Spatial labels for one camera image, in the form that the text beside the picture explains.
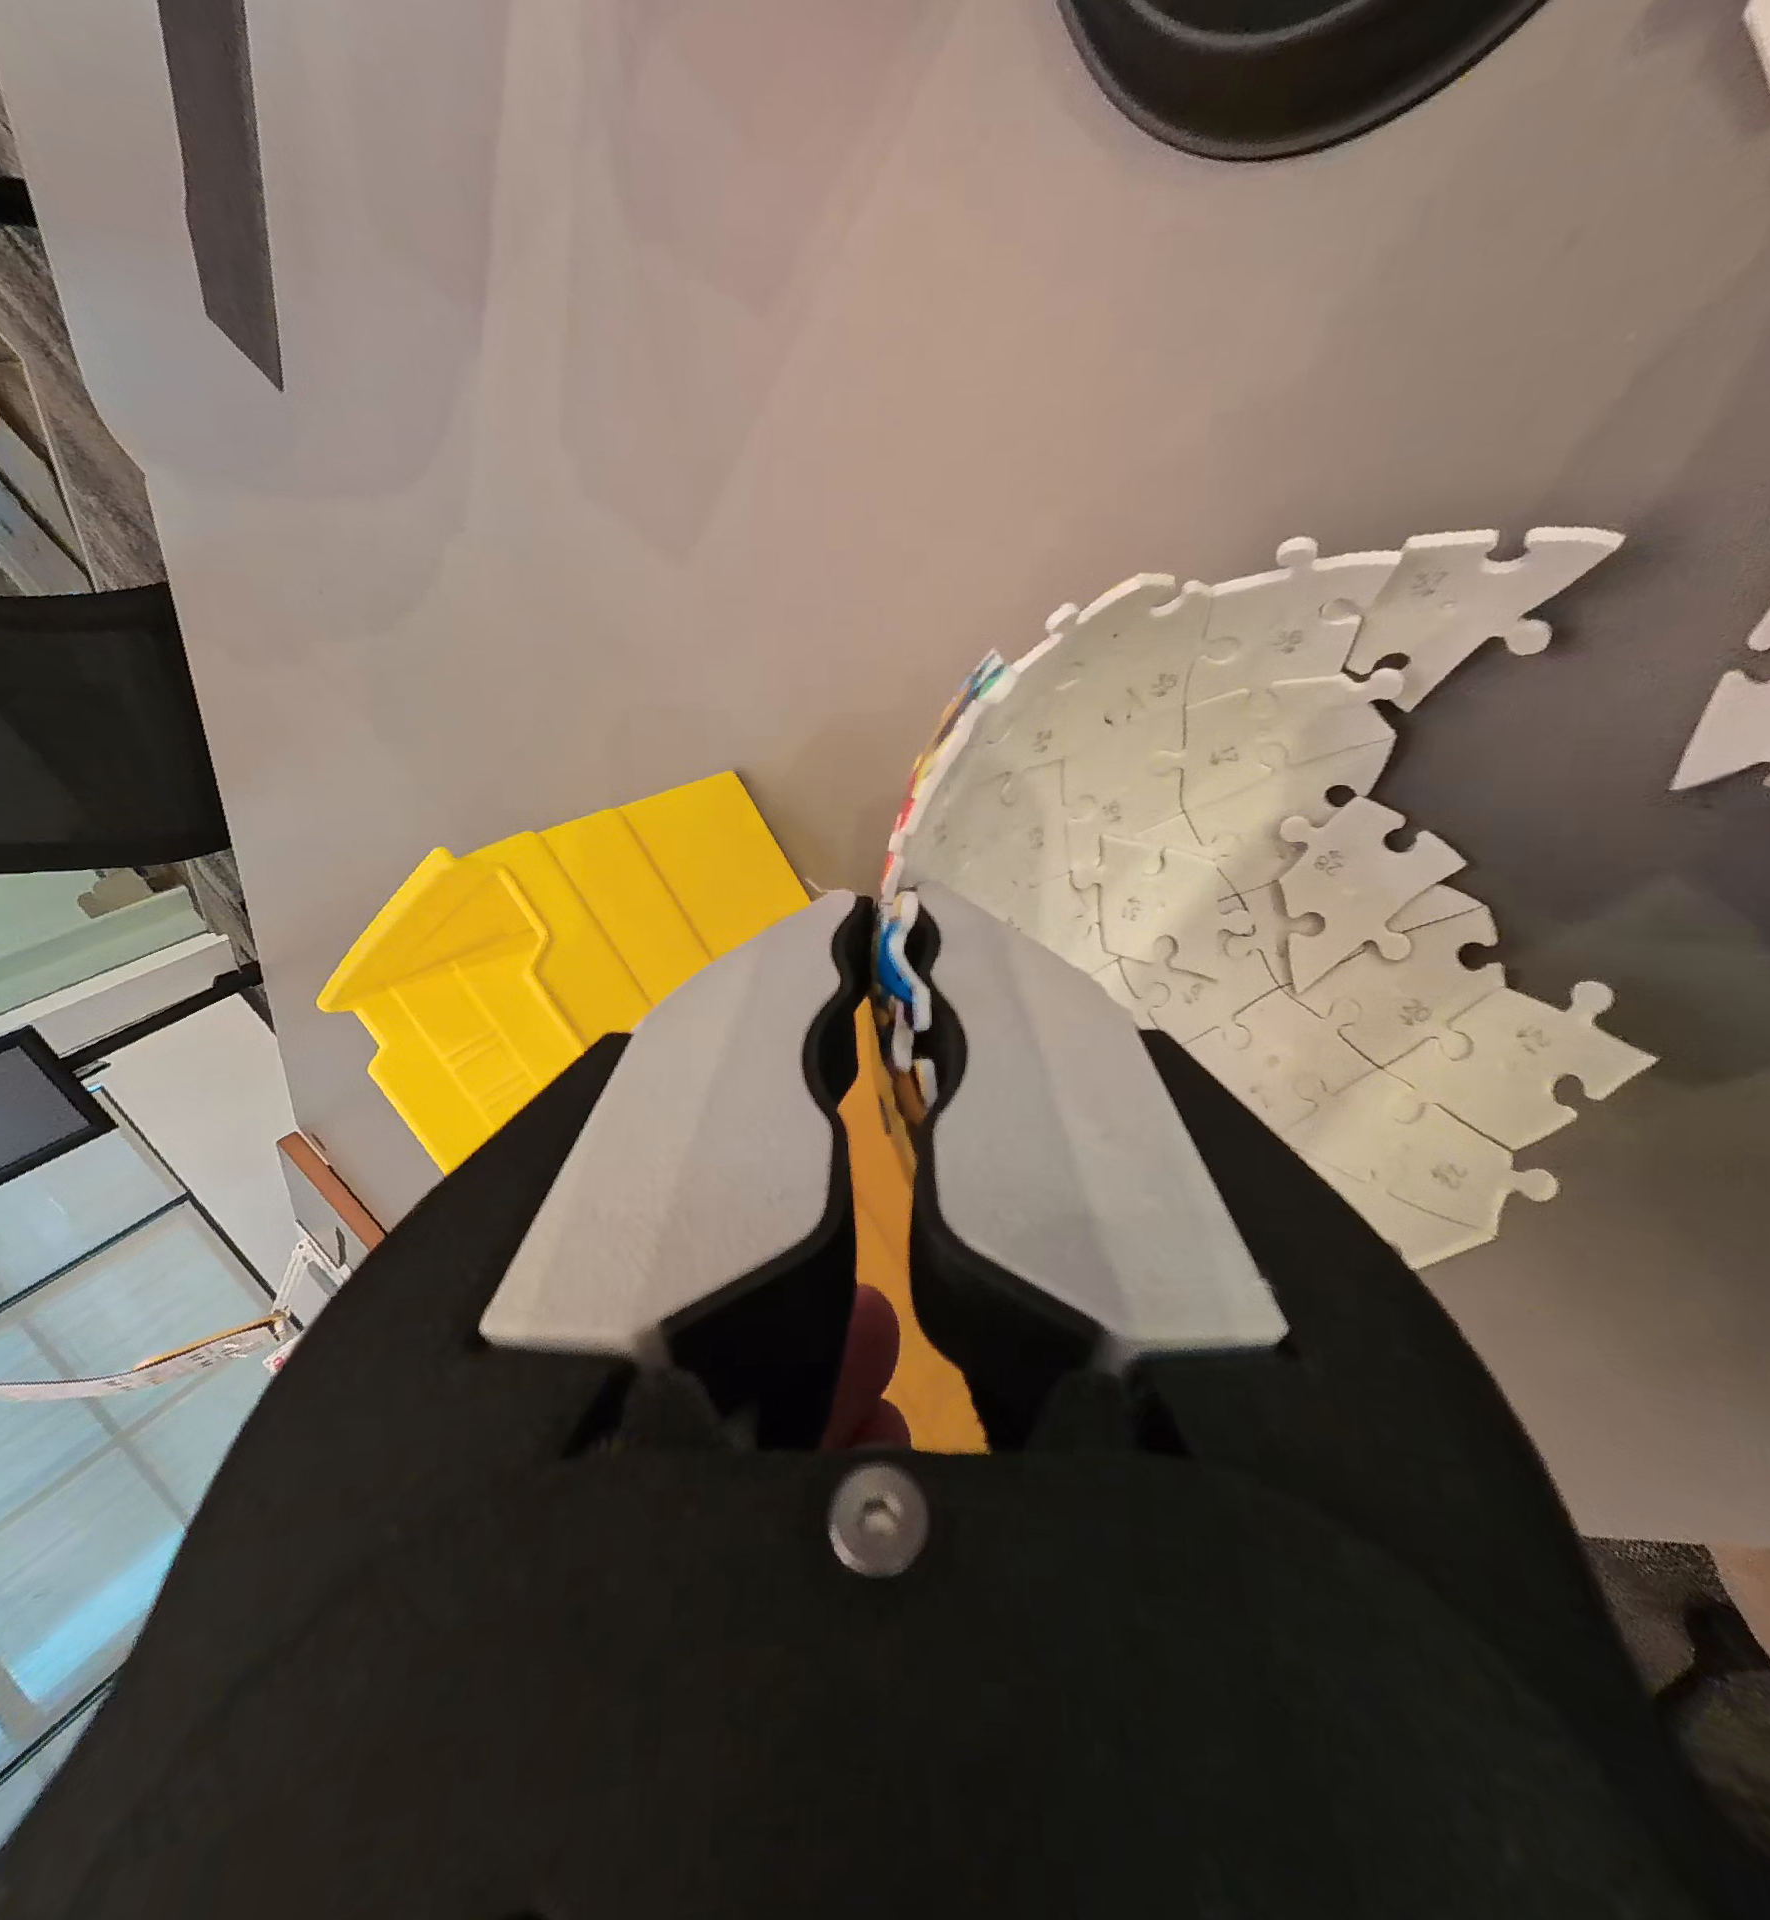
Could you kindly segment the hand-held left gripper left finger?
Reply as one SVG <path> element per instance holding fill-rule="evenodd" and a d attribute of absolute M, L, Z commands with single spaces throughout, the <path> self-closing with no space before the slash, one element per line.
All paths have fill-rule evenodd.
<path fill-rule="evenodd" d="M 865 908 L 828 892 L 639 1022 L 482 1313 L 487 1344 L 665 1356 L 697 1308 L 821 1223 L 842 1099 L 810 1093 L 806 1041 Z"/>

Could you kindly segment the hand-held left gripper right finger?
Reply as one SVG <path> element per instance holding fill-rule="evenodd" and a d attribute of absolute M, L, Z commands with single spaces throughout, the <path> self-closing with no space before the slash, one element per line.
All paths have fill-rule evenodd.
<path fill-rule="evenodd" d="M 913 1300 L 963 1374 L 1285 1341 L 1141 1028 L 1092 976 L 936 881 L 906 973 L 929 1016 L 906 1045 Z"/>

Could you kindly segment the partly assembled puzzle ball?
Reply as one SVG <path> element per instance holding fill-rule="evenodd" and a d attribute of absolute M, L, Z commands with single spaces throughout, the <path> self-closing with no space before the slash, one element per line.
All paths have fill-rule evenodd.
<path fill-rule="evenodd" d="M 880 874 L 883 970 L 934 884 L 1182 1045 L 1415 1270 L 1490 1242 L 1521 1163 L 1655 1056 L 1488 959 L 1466 857 L 1373 799 L 1412 713 L 1473 653 L 1552 638 L 1540 608 L 1624 541 L 1540 526 L 1322 554 L 1232 580 L 1141 572 L 986 655 L 913 767 Z"/>

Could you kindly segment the black round ball stand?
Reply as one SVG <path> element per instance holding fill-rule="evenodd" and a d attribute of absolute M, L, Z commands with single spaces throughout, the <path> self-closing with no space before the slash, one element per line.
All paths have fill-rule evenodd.
<path fill-rule="evenodd" d="M 1386 127 L 1539 3 L 1060 3 L 1113 106 L 1195 158 L 1265 164 Z"/>

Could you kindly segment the person's left hand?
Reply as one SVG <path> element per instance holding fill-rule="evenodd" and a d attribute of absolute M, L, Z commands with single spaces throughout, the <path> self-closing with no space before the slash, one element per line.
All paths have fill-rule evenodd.
<path fill-rule="evenodd" d="M 910 1423 L 889 1397 L 900 1356 L 900 1323 L 892 1300 L 858 1285 L 851 1310 L 844 1360 L 832 1390 L 821 1451 L 904 1451 Z"/>

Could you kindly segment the yellow plastic bin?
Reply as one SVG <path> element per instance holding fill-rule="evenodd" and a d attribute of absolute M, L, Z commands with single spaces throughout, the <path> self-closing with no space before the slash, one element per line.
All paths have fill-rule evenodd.
<path fill-rule="evenodd" d="M 810 893 L 721 771 L 474 852 L 430 849 L 316 1006 L 371 1041 L 370 1079 L 451 1174 L 572 1065 Z"/>

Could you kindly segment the brown wooden furniture edge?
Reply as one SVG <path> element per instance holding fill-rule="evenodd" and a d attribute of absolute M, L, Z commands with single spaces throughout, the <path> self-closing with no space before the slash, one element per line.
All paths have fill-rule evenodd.
<path fill-rule="evenodd" d="M 387 1230 L 345 1186 L 320 1147 L 305 1133 L 290 1131 L 275 1140 L 275 1154 L 297 1226 L 328 1261 L 340 1266 L 364 1261 Z"/>

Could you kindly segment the white and orange flat tag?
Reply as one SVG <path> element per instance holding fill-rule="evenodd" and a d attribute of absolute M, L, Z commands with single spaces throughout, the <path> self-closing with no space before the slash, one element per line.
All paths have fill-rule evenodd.
<path fill-rule="evenodd" d="M 288 1350 L 303 1336 L 314 1308 L 336 1295 L 349 1271 L 351 1266 L 333 1258 L 313 1234 L 302 1231 L 274 1289 L 272 1310 L 256 1321 L 150 1356 L 116 1374 L 7 1380 L 0 1383 L 0 1403 L 65 1405 L 111 1401 L 142 1390 L 185 1385 L 246 1359 L 256 1359 L 268 1374 L 277 1374 Z"/>

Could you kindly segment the dark wall screen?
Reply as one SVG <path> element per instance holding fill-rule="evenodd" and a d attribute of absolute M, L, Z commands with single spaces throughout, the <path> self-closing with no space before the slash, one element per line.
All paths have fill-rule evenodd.
<path fill-rule="evenodd" d="M 110 1112 L 32 1027 L 0 1037 L 0 1186 L 114 1130 Z"/>

